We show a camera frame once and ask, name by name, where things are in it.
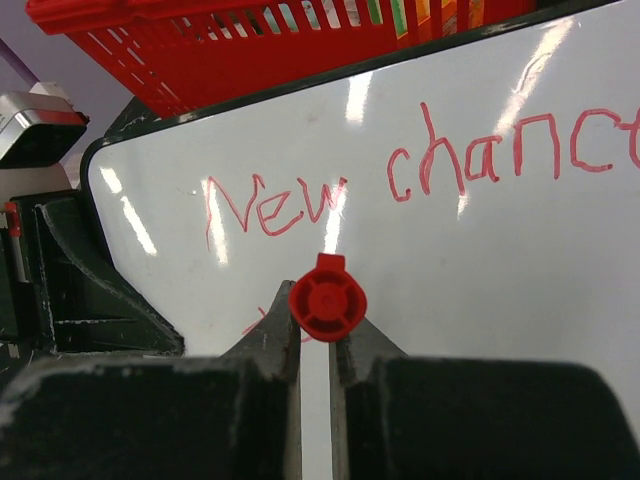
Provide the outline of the red capped whiteboard marker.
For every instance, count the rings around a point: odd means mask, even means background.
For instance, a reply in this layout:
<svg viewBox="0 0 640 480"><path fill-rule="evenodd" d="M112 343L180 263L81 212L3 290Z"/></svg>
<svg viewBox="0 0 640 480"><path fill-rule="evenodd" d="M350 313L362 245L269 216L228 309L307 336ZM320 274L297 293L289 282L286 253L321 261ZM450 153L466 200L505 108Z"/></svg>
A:
<svg viewBox="0 0 640 480"><path fill-rule="evenodd" d="M315 267L291 288L288 305L293 318L311 338L335 343L365 318L367 297L346 271L343 255L319 253Z"/></svg>

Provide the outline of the white whiteboard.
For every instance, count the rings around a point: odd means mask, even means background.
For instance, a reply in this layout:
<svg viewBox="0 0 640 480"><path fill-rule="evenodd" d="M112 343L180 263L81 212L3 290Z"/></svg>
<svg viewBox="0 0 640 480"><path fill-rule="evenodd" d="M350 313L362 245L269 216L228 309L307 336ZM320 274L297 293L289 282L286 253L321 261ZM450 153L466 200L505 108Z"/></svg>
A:
<svg viewBox="0 0 640 480"><path fill-rule="evenodd" d="M567 1L91 146L116 270L219 355L341 255L407 354L357 380L301 346L306 479L639 475L639 5Z"/></svg>

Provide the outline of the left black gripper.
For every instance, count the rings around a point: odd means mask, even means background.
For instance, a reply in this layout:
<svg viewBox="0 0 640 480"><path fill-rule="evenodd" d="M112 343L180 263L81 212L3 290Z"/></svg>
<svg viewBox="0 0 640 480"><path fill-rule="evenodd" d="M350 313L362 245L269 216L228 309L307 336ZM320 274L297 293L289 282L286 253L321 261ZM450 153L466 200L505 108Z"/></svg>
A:
<svg viewBox="0 0 640 480"><path fill-rule="evenodd" d="M1 340L47 354L183 354L183 337L98 253L78 202L54 198L1 203Z"/></svg>

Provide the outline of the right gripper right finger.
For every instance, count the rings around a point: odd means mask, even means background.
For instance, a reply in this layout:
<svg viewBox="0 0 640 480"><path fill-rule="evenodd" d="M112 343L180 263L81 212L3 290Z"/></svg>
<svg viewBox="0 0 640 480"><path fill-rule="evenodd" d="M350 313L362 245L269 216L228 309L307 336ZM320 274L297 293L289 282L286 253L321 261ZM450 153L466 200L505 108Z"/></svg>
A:
<svg viewBox="0 0 640 480"><path fill-rule="evenodd" d="M345 338L329 344L332 388L345 388L369 376L378 358L406 356L398 345L364 318Z"/></svg>

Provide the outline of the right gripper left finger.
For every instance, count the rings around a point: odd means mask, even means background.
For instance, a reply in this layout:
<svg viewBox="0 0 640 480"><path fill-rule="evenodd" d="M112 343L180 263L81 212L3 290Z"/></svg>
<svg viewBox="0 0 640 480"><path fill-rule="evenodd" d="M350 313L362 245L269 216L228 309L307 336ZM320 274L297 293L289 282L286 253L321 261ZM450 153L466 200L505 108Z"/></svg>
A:
<svg viewBox="0 0 640 480"><path fill-rule="evenodd" d="M241 340L220 356L221 360L250 360L261 375L294 383L300 366L300 327L289 308L294 281L279 286L266 315Z"/></svg>

